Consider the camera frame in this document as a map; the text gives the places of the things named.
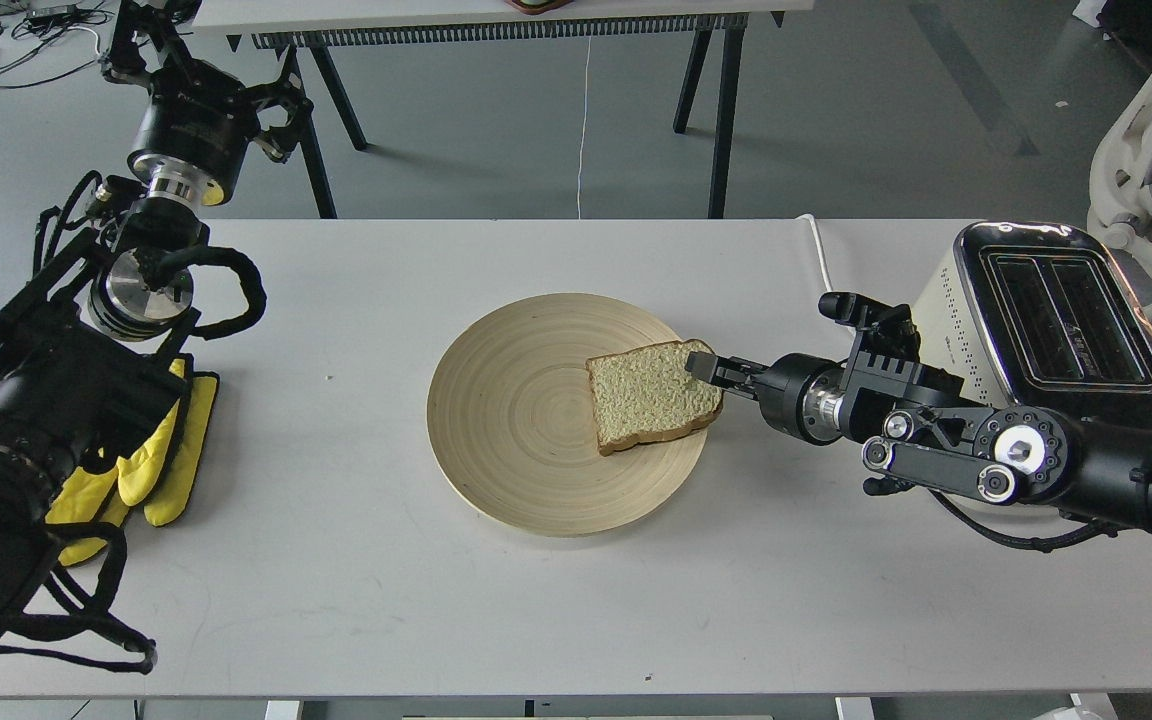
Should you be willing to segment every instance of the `white table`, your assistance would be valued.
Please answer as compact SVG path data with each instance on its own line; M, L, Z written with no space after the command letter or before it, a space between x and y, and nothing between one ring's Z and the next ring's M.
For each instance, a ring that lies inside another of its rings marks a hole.
M965 220L823 222L836 288L914 300ZM771 363L846 355L796 220L227 220L270 310L187 346L223 378L191 507L132 515L115 614L147 676L0 659L1 696L444 697L1152 689L1152 541L1044 556L931 497L869 498L859 446L733 397L684 487L577 539L485 518L445 482L425 393L482 314L548 291L632 302ZM237 310L198 273L204 320ZM1016 509L1011 530L1064 528Z
M732 129L736 118L741 50L749 13L767 10L781 22L787 10L810 10L814 0L579 0L540 15L522 14L503 0L209 0L194 22L197 32L225 33L237 47L251 33L257 47L308 47L332 94L353 146L369 142L349 103L329 54L329 46L399 45L423 41L532 40L695 31L687 60L673 131L685 132L696 86L713 31L723 31L723 59L714 123L714 159L708 183L708 218L722 218L727 173L732 164ZM306 129L305 159L320 218L335 218L335 204L312 122Z

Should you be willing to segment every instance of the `gray floor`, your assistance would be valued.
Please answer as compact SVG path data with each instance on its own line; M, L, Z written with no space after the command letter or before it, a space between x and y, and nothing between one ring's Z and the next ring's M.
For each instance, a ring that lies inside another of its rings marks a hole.
M819 0L819 8L790 15L781 29L758 15L741 74L728 217L810 211L1084 223L1092 152L1144 76L1119 47L1070 18L1073 6ZM238 53L221 38L188 41L196 56L247 83L276 74L273 54L247 41ZM91 44L90 35L76 33L3 82L63 73L91 55ZM349 146L305 55L306 91L319 103L316 123L340 217L576 217L586 53L582 217L704 217L718 46L691 129L677 136L669 122L689 44L690 37L675 35L334 51L376 144L366 154ZM7 40L0 46L5 58L26 47ZM24 281L38 210L63 200L86 169L123 169L143 108L139 88L106 85L93 69L47 86L0 91L0 268L18 266ZM278 115L268 118L276 122ZM236 199L207 217L316 217L301 159L280 167L252 150ZM311 240L288 242L305 243L311 268ZM1 300L15 287L0 283ZM1060 702L896 698L878 702L876 711L884 719L1020 720ZM1116 704L1126 719L1152 717L1152 696L1120 697ZM63 719L81 705L0 702L0 717ZM521 710L511 702L332 702L306 715ZM539 715L608 711L579 698L538 702ZM831 717L832 705L828 698L644 698L628 711ZM130 702L93 702L79 717L131 715ZM255 702L147 705L151 719L259 715Z

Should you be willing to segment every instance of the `bread slice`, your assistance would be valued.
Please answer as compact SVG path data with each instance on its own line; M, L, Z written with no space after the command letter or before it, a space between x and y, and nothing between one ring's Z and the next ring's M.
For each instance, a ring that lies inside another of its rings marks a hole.
M704 429L722 411L723 392L687 373L687 355L713 353L699 340L672 341L585 361L594 393L599 455L664 442Z

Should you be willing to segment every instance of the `bamboo plate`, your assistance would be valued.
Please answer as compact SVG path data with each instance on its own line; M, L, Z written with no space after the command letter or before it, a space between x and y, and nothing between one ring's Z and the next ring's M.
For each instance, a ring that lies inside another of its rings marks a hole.
M680 340L651 313L598 295L513 302L447 348L429 388L429 439L471 506L543 536L584 536L657 509L691 472L705 430L598 454L585 359Z

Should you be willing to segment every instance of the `oven mitt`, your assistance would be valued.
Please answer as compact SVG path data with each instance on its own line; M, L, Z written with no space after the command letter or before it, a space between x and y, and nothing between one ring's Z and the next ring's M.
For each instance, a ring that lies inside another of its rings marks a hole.
M179 518L194 488L219 378L214 373L194 373L189 356L174 359L172 373L189 381L185 393L145 445L131 457L119 457L107 473L74 471L51 503L47 523L97 520L122 525L131 507L142 503L151 525L162 526ZM104 547L103 539L79 539L61 551L60 562L76 564Z
M145 520L154 528L161 528L179 518L189 502L189 493L194 492L194 479L198 475L198 461L202 460L202 444L207 439L207 424L211 422L211 409L215 404L218 389L220 389L219 374L195 373L189 379L189 402L184 418L179 420L184 430L180 433L180 441L172 454L168 470L143 506Z

